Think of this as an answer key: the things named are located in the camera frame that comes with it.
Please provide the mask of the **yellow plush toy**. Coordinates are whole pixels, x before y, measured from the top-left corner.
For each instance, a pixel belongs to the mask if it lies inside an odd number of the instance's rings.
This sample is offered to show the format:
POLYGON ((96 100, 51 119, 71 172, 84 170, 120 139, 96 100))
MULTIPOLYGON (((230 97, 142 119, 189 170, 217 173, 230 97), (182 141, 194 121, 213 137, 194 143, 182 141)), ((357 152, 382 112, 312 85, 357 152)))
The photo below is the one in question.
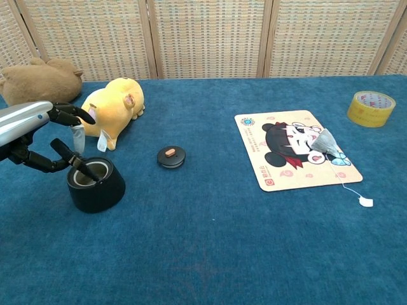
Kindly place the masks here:
POLYGON ((116 78, 89 94, 81 108, 95 120, 92 125, 83 122, 85 135, 98 138, 98 150, 113 151, 119 134, 131 120, 143 115, 144 94, 136 80, 116 78))

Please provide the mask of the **black teapot lid orange knob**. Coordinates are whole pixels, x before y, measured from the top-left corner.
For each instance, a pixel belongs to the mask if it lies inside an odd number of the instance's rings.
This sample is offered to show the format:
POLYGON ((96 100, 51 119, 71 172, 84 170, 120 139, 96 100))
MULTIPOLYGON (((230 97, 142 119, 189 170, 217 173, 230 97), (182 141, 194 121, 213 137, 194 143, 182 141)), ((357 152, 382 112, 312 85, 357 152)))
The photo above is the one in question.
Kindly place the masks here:
POLYGON ((177 168, 184 163, 186 151, 179 146, 161 148, 157 154, 157 162, 165 168, 177 168))

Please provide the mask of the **woven wooden folding screen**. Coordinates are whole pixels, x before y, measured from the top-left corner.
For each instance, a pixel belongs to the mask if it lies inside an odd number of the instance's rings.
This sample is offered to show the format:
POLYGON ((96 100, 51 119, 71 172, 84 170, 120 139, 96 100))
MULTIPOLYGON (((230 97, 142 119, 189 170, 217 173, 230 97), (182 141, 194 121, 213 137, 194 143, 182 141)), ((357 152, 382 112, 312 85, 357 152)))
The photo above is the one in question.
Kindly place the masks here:
POLYGON ((85 81, 407 74, 407 0, 0 0, 0 68, 85 81))

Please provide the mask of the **yellow packing tape roll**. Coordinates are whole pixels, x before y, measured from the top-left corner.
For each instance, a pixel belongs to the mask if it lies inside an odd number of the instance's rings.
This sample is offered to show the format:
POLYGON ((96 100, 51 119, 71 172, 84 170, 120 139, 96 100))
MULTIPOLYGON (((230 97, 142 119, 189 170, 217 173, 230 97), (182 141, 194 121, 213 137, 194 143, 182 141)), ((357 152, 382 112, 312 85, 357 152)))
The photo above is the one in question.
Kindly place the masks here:
POLYGON ((395 106, 396 101, 384 93, 359 91, 352 98, 347 116, 358 125, 379 128, 386 124, 395 106))

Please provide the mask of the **blue table carpet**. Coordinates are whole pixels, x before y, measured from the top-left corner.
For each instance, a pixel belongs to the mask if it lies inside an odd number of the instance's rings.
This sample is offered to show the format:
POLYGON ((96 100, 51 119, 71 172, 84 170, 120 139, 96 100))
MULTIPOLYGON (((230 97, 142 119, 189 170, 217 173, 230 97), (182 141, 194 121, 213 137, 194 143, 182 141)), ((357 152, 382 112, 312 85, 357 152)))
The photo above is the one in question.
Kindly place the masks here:
POLYGON ((0 305, 407 305, 407 76, 146 79, 117 142, 126 182, 86 214, 66 173, 0 162, 0 305), (356 92, 396 101, 386 124, 347 116, 356 92), (363 181, 262 191, 235 123, 306 109, 363 181), (177 168, 161 148, 186 151, 177 168))

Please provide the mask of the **black teapot with handle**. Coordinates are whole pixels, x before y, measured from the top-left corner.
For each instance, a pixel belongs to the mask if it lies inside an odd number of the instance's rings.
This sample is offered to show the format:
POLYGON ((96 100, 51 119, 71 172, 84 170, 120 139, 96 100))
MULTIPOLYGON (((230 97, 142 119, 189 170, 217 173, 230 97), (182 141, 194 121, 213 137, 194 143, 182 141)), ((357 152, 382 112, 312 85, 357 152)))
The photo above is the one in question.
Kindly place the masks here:
POLYGON ((58 138, 52 140, 51 147, 71 166, 67 186, 79 210, 88 214, 103 212, 122 199, 125 181, 110 159, 84 158, 58 138))

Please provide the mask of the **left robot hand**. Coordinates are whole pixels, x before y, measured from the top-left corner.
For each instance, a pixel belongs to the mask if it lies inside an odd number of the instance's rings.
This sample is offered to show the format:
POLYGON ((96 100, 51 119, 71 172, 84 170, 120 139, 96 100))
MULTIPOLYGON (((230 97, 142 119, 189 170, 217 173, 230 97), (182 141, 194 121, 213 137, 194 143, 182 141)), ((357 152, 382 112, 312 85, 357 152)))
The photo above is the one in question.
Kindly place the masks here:
POLYGON ((69 103, 53 103, 47 100, 26 102, 0 110, 0 161, 10 159, 15 164, 24 164, 41 172, 59 172, 69 166, 94 181, 99 178, 80 157, 85 146, 83 123, 95 124, 95 120, 85 110, 69 103), (74 150, 70 150, 60 139, 54 139, 51 147, 61 157, 52 161, 29 150, 33 135, 42 126, 54 122, 71 127, 74 137, 74 150))

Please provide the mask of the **brown plush toy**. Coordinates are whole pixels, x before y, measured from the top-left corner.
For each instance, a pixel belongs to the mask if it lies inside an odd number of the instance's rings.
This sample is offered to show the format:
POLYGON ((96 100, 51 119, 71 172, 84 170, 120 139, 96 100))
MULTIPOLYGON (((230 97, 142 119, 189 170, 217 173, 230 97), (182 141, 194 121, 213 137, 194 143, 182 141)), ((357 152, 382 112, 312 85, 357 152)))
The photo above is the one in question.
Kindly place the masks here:
POLYGON ((83 69, 70 60, 32 58, 28 65, 2 69, 0 95, 8 106, 25 102, 72 102, 82 89, 83 69))

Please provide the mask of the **cartoon girl mouse pad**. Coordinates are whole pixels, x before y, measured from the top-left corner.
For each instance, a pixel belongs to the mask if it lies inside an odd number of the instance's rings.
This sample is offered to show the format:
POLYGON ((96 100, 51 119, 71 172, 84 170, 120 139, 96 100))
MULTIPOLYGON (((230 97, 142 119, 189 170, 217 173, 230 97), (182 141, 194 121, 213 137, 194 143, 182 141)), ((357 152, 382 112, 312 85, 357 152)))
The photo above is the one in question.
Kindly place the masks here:
POLYGON ((238 114, 235 122, 266 192, 362 181, 345 153, 311 148, 324 128, 308 110, 238 114))

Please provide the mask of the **grey pyramid tea bag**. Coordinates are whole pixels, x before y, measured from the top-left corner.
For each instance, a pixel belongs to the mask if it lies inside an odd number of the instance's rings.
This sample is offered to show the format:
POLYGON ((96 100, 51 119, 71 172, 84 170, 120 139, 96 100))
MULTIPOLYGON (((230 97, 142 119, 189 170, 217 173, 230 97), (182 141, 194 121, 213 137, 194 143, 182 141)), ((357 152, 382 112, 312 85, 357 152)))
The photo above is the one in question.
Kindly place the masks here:
POLYGON ((371 198, 365 198, 357 191, 353 190, 352 188, 347 187, 342 178, 340 177, 339 173, 334 169, 333 165, 337 166, 350 166, 351 162, 347 159, 346 155, 340 151, 338 144, 336 143, 335 138, 331 134, 331 132, 325 128, 323 131, 320 132, 319 136, 314 140, 311 145, 311 149, 317 152, 322 153, 323 155, 327 156, 328 154, 334 156, 334 159, 331 161, 330 167, 336 177, 339 179, 342 187, 348 191, 353 192, 358 196, 359 204, 365 208, 371 208, 374 206, 374 201, 371 198))

